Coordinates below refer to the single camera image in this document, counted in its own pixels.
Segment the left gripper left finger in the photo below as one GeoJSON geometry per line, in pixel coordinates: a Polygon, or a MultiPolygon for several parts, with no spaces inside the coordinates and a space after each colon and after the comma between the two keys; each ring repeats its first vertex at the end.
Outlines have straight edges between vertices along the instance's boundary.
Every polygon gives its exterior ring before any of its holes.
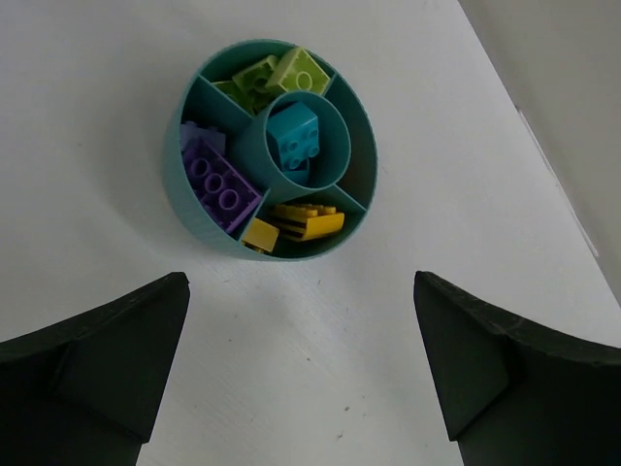
{"type": "Polygon", "coordinates": [[[182,272],[1,345],[4,465],[134,465],[190,299],[182,272]]]}

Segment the teal rounded lego brick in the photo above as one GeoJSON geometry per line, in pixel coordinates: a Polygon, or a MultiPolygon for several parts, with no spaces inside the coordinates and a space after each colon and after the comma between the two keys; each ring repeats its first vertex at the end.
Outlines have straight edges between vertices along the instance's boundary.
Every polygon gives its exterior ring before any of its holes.
{"type": "Polygon", "coordinates": [[[290,181],[298,185],[306,186],[310,178],[310,162],[304,159],[297,168],[285,169],[282,173],[290,181]]]}

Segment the lime green lego brick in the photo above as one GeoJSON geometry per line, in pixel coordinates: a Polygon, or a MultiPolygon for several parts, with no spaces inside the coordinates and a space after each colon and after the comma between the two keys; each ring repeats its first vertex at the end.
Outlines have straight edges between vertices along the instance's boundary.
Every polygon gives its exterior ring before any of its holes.
{"type": "Polygon", "coordinates": [[[233,81],[212,82],[212,84],[253,117],[273,101],[270,94],[255,90],[242,90],[233,81]]]}

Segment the lilac lego brick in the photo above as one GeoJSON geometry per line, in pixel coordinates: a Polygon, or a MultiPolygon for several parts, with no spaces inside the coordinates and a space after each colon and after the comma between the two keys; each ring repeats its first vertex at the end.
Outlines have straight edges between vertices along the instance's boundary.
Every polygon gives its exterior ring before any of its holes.
{"type": "Polygon", "coordinates": [[[186,151],[191,145],[207,141],[219,152],[226,151],[226,135],[215,126],[207,128],[187,120],[180,125],[180,150],[186,151]]]}

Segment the teal square lego brick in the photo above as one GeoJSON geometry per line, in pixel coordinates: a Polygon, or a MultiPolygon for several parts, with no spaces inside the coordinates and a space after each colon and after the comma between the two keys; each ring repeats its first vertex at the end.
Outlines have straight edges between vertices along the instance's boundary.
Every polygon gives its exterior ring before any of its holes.
{"type": "Polygon", "coordinates": [[[266,135],[270,151],[283,171],[300,169],[320,152],[318,117],[302,102],[270,115],[266,135]]]}

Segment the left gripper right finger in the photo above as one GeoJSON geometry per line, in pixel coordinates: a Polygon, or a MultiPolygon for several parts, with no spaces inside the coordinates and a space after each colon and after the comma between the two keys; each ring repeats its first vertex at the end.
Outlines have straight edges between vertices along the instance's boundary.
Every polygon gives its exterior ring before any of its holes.
{"type": "Polygon", "coordinates": [[[466,465],[617,465],[620,350],[482,301],[431,272],[413,302],[466,465]]]}

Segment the yellow curved lego brick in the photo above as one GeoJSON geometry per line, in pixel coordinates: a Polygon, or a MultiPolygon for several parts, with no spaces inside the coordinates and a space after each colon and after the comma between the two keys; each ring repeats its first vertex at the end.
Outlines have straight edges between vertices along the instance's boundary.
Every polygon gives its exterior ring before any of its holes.
{"type": "Polygon", "coordinates": [[[339,233],[345,214],[334,206],[316,204],[279,204],[269,211],[280,234],[294,242],[306,242],[339,233]]]}

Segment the purple curved lego brick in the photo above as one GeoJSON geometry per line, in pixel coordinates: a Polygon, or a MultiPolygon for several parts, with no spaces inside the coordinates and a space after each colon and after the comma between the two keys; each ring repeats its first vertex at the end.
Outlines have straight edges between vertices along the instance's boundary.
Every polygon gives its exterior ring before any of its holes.
{"type": "Polygon", "coordinates": [[[262,192],[207,142],[191,143],[182,160],[199,203],[229,235],[263,200],[262,192]]]}

